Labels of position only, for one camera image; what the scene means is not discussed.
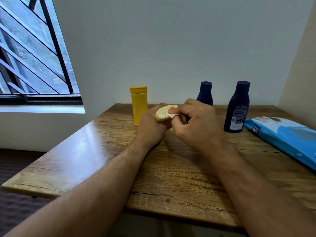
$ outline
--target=floor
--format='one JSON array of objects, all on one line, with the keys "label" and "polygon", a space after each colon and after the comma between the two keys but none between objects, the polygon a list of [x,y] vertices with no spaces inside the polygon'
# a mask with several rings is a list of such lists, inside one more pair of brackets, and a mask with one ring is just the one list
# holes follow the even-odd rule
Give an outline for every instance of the floor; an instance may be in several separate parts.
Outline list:
[{"label": "floor", "polygon": [[[27,167],[43,152],[0,149],[0,185]],[[0,236],[21,223],[50,200],[0,190]],[[245,235],[172,221],[122,213],[107,237],[243,237]]]}]

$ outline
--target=window sill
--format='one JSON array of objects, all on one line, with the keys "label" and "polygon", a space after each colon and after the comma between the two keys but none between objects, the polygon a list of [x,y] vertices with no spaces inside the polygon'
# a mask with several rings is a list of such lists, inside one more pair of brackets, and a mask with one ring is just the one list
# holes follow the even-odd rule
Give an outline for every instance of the window sill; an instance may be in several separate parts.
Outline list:
[{"label": "window sill", "polygon": [[0,112],[85,114],[78,105],[0,105]]}]

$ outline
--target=window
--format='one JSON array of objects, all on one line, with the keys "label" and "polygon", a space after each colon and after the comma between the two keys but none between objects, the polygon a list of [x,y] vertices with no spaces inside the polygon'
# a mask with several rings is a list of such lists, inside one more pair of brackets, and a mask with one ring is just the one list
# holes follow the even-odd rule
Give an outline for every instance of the window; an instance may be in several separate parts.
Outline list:
[{"label": "window", "polygon": [[0,0],[0,105],[82,105],[52,0]]}]

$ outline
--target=forearm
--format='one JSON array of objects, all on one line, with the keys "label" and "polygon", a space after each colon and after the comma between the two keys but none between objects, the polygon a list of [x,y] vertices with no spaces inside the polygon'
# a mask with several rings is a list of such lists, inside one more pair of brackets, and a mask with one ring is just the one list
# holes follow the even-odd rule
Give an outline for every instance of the forearm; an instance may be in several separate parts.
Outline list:
[{"label": "forearm", "polygon": [[205,155],[250,236],[314,236],[313,213],[274,186],[230,144]]},{"label": "forearm", "polygon": [[101,236],[124,207],[149,147],[133,142],[94,175],[6,236]]}]

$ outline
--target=dark floor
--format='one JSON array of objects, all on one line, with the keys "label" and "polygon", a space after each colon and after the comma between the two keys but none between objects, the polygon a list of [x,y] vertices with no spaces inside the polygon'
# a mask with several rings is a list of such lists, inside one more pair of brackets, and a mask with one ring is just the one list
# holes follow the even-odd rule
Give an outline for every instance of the dark floor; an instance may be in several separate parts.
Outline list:
[{"label": "dark floor", "polygon": [[[0,149],[0,185],[43,154],[44,152]],[[47,203],[49,200],[33,199],[0,190],[0,236],[5,235]]]}]

